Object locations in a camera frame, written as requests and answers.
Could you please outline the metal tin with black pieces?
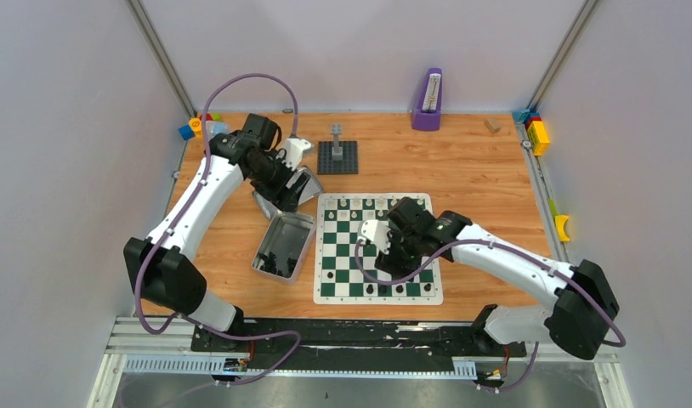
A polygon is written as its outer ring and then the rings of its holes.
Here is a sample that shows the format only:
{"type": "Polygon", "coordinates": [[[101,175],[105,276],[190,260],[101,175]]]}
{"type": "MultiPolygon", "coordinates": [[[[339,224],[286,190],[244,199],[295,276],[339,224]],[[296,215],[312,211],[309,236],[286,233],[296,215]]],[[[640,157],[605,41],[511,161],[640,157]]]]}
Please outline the metal tin with black pieces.
{"type": "Polygon", "coordinates": [[[300,212],[278,212],[270,221],[251,267],[257,273],[294,285],[315,236],[315,218],[300,212]]]}

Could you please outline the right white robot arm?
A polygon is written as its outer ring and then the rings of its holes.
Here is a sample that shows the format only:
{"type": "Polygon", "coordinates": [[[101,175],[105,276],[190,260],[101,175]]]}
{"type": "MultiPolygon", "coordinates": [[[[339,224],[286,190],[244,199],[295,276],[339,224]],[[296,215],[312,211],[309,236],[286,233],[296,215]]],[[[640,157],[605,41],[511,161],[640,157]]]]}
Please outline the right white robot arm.
{"type": "Polygon", "coordinates": [[[375,268],[398,286],[419,275],[438,258],[486,272],[518,287],[538,304],[485,306],[474,321],[471,343],[481,354],[503,345],[550,341],[565,353],[593,360],[603,346],[625,347],[615,325],[620,305],[605,272],[583,259],[567,263],[527,251],[505,241],[458,212],[439,216],[404,197],[384,220],[360,223],[358,245],[377,249],[375,268]]]}

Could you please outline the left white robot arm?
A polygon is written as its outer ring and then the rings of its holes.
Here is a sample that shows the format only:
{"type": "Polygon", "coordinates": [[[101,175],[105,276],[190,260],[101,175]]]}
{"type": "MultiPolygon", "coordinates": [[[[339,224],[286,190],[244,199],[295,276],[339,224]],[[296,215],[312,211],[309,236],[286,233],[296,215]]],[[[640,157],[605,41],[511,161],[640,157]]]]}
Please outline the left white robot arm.
{"type": "Polygon", "coordinates": [[[255,192],[283,212],[298,208],[309,175],[298,165],[313,144],[285,138],[267,116],[249,114],[240,129],[207,131],[204,157],[184,194],[170,213],[145,237],[132,237],[123,248],[136,313],[143,301],[213,330],[226,351],[239,349],[246,328],[242,311],[210,291],[195,266],[201,241],[227,199],[248,182],[255,192]]]}

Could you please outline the metal tin lid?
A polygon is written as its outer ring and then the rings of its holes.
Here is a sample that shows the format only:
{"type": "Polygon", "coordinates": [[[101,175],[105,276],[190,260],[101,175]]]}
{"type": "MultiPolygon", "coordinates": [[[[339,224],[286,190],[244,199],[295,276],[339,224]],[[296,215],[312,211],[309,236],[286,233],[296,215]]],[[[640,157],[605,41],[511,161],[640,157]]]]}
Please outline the metal tin lid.
{"type": "MultiPolygon", "coordinates": [[[[322,184],[316,177],[316,174],[309,169],[307,166],[301,166],[297,169],[296,173],[292,176],[291,182],[295,183],[301,175],[307,176],[307,183],[305,184],[300,196],[298,198],[298,204],[296,208],[301,207],[304,203],[315,199],[321,195],[324,191],[322,184]]],[[[267,201],[258,192],[254,191],[252,193],[252,198],[260,208],[263,215],[272,219],[276,214],[283,213],[284,210],[278,209],[275,204],[267,201]]]]}

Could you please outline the dark grey lego baseplate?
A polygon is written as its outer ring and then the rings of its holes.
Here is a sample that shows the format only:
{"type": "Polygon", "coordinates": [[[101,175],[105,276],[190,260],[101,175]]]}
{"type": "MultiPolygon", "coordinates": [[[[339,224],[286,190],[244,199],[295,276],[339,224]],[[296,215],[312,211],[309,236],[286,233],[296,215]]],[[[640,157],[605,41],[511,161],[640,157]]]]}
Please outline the dark grey lego baseplate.
{"type": "Polygon", "coordinates": [[[321,141],[317,149],[317,173],[319,175],[358,174],[358,142],[343,141],[339,143],[340,155],[333,155],[333,142],[321,141]]]}

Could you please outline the grey lego tower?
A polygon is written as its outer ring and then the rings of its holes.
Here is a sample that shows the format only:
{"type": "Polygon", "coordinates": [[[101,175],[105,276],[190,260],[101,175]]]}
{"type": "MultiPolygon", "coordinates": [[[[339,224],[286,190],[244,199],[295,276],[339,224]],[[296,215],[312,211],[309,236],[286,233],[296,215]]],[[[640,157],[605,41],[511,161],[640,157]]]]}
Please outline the grey lego tower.
{"type": "Polygon", "coordinates": [[[342,132],[343,129],[341,124],[334,123],[331,125],[332,159],[334,161],[341,161],[343,159],[343,147],[340,140],[342,132]]]}

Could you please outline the translucent blue plastic container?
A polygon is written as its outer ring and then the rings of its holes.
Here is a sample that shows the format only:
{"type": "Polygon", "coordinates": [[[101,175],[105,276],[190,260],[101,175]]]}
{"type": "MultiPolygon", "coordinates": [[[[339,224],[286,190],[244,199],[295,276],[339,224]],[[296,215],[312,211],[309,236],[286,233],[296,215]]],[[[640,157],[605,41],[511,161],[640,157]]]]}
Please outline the translucent blue plastic container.
{"type": "Polygon", "coordinates": [[[207,140],[210,141],[220,133],[228,134],[230,126],[224,122],[206,121],[207,140]]]}

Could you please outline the colourful toy blocks left corner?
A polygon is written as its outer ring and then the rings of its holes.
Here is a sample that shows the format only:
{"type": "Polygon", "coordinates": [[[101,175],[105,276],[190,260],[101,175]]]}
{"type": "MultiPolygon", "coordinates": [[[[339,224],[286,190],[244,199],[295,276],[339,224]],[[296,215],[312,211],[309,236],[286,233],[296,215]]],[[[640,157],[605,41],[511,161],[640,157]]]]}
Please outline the colourful toy blocks left corner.
{"type": "Polygon", "coordinates": [[[197,117],[189,119],[186,125],[178,129],[180,137],[185,140],[191,140],[194,138],[201,139],[206,133],[206,121],[219,121],[221,122],[221,116],[219,114],[206,114],[206,120],[201,119],[201,114],[197,117]]]}

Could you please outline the purple metronome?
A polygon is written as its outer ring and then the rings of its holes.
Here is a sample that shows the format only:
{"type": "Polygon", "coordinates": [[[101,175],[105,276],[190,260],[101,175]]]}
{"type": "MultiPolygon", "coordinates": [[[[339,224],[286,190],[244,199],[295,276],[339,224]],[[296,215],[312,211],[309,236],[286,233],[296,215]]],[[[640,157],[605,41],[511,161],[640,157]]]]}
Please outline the purple metronome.
{"type": "Polygon", "coordinates": [[[429,68],[419,84],[411,104],[413,130],[434,132],[440,129],[442,77],[440,68],[429,68]]]}

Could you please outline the small wooden block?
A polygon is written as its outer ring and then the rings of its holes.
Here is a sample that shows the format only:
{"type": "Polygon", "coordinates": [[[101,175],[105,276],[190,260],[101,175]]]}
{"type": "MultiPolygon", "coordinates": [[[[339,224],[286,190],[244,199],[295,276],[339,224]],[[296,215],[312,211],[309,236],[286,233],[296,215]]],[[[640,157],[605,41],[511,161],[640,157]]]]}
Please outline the small wooden block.
{"type": "Polygon", "coordinates": [[[500,122],[495,118],[486,118],[484,124],[490,133],[496,134],[501,130],[500,122]]]}

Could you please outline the yellow curved toy piece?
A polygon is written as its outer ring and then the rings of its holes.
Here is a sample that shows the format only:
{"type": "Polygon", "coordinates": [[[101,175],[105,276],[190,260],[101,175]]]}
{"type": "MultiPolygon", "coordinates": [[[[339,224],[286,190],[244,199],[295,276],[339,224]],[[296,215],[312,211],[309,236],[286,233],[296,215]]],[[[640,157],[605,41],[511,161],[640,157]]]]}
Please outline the yellow curved toy piece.
{"type": "Polygon", "coordinates": [[[567,223],[570,216],[566,214],[557,214],[554,216],[554,225],[557,232],[557,237],[560,242],[570,242],[571,238],[567,230],[567,223]]]}

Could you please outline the yellow toy block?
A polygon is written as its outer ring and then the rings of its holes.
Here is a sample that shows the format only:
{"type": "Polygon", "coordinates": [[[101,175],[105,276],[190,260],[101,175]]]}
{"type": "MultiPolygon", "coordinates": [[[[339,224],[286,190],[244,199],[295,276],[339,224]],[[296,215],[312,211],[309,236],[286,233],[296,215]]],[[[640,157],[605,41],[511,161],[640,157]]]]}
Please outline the yellow toy block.
{"type": "Polygon", "coordinates": [[[543,121],[532,121],[527,128],[527,136],[532,144],[534,156],[543,156],[550,146],[550,138],[543,121]]]}

